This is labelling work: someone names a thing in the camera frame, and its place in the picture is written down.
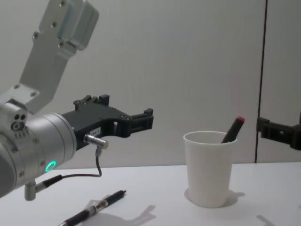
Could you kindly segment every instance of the cup rim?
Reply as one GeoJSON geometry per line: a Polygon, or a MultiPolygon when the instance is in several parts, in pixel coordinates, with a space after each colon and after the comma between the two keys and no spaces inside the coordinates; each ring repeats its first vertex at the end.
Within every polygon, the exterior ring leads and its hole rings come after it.
{"type": "Polygon", "coordinates": [[[231,142],[227,142],[227,143],[220,143],[220,144],[209,144],[209,143],[201,143],[201,142],[196,142],[196,141],[192,141],[192,140],[189,140],[186,138],[186,136],[190,135],[190,134],[194,134],[194,133],[219,133],[219,134],[224,134],[226,135],[227,133],[225,132],[220,132],[220,131],[210,131],[210,130],[204,130],[204,131],[193,131],[193,132],[189,132],[189,133],[186,133],[184,136],[183,136],[183,139],[187,142],[190,142],[192,144],[196,144],[196,145],[209,145],[209,146],[222,146],[222,145],[231,145],[231,144],[234,144],[237,142],[237,138],[234,140],[234,141],[231,141],[231,142]]]}

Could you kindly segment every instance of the pen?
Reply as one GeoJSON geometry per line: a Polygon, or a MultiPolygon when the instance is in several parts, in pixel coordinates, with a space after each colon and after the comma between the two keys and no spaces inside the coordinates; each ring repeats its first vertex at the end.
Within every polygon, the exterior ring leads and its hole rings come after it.
{"type": "Polygon", "coordinates": [[[87,220],[90,217],[94,216],[96,213],[103,210],[104,208],[117,202],[119,199],[124,197],[125,193],[126,191],[116,192],[113,195],[109,196],[108,198],[101,200],[96,205],[93,205],[83,210],[82,212],[78,213],[77,215],[73,216],[72,218],[65,220],[65,222],[61,223],[59,226],[75,226],[83,222],[84,220],[87,220]]]}
{"type": "Polygon", "coordinates": [[[232,142],[236,139],[241,127],[243,126],[245,119],[241,116],[237,117],[233,122],[231,128],[228,130],[227,134],[225,135],[224,139],[222,140],[223,143],[232,142]]]}

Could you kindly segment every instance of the table surface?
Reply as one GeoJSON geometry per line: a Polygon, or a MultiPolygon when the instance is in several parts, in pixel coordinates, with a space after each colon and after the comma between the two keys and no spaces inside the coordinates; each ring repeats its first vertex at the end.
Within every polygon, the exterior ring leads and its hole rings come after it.
{"type": "MultiPolygon", "coordinates": [[[[54,170],[58,174],[96,169],[54,170]]],[[[21,187],[0,199],[0,225],[57,226],[94,200],[121,189],[125,198],[82,226],[300,226],[301,163],[234,164],[223,208],[189,201],[186,166],[103,169],[101,178],[67,178],[24,200],[21,187]]]]}

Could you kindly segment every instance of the silver robot arm segment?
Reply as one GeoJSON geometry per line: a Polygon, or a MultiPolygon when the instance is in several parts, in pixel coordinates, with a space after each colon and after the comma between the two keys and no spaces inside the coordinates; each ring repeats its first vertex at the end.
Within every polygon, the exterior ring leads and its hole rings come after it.
{"type": "Polygon", "coordinates": [[[50,0],[18,84],[0,96],[0,198],[25,186],[35,198],[35,178],[71,159],[76,138],[58,114],[27,121],[48,104],[68,59],[87,47],[99,13],[86,0],[50,0]]]}

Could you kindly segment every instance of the paper cup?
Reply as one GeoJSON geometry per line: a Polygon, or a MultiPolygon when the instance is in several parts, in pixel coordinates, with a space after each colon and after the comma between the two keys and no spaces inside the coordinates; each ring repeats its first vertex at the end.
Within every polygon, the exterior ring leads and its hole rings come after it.
{"type": "Polygon", "coordinates": [[[221,207],[229,193],[232,151],[237,139],[221,144],[226,133],[196,131],[184,135],[189,195],[201,207],[221,207]]]}

